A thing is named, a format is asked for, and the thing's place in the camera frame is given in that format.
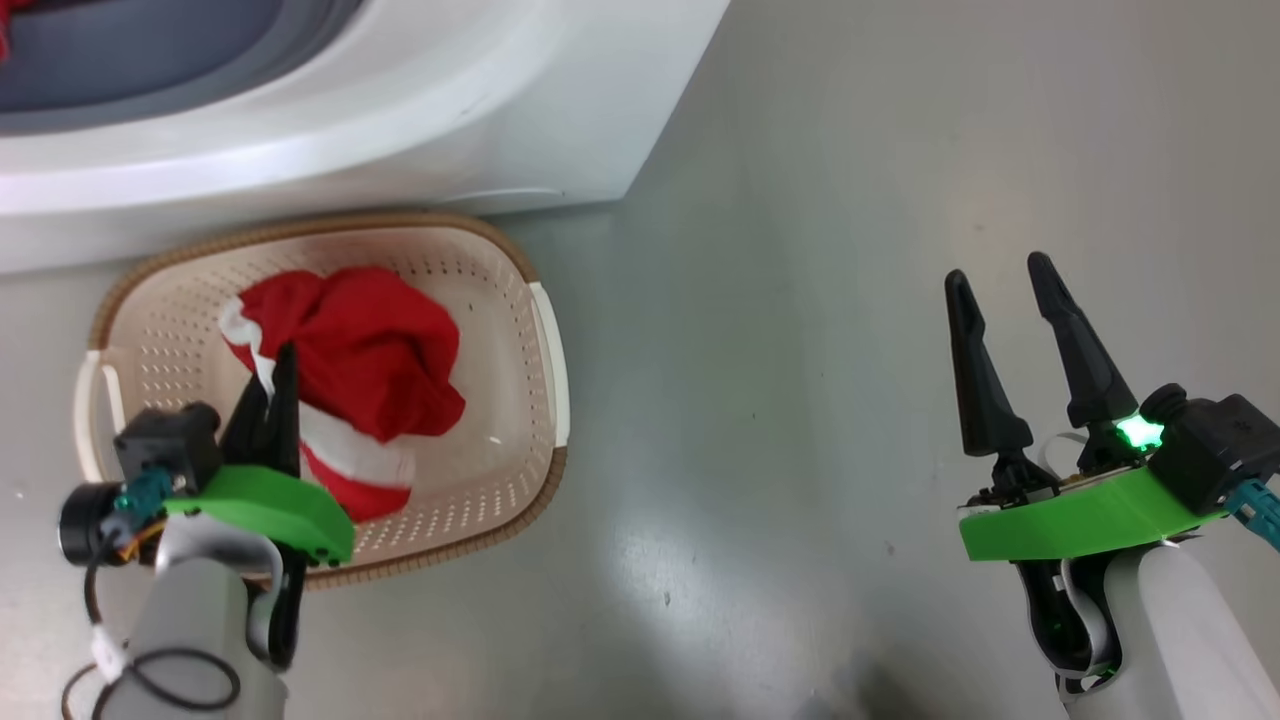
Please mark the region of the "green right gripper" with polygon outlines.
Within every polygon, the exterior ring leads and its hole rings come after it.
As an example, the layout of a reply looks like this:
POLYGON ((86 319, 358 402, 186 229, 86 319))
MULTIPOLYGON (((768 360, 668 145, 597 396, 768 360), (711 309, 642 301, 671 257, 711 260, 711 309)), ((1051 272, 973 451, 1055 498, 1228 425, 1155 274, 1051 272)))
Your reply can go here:
MULTIPOLYGON (((1050 323, 1068 382, 1068 420, 1087 428, 1133 416, 1138 402, 1052 259, 1030 252, 1027 268, 1039 314, 1050 323)), ((965 455, 995 459, 992 483, 960 509, 960 538, 973 562, 1010 562, 1027 598, 1036 643, 1060 691, 1112 678, 1123 652, 1105 597, 1115 556, 1185 536, 1222 516, 1194 515, 1146 465, 1149 446, 1105 430, 1121 452, 1110 469, 1062 479, 1027 456, 1028 423, 1015 414, 986 347, 986 319, 965 273, 945 278, 955 392, 965 455)))

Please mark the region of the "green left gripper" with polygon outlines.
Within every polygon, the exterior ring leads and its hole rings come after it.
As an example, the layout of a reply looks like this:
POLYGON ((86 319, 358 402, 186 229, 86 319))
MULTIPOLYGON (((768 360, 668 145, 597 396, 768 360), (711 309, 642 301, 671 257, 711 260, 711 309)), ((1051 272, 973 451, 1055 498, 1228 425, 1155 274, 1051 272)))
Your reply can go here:
POLYGON ((298 644, 307 574, 351 562, 355 524, 321 486, 296 478, 301 461, 293 343, 279 348, 271 382, 271 398, 251 377, 237 400, 220 441, 230 465, 198 495, 166 500, 165 568, 207 560, 229 571, 247 594, 247 646, 284 671, 298 644))

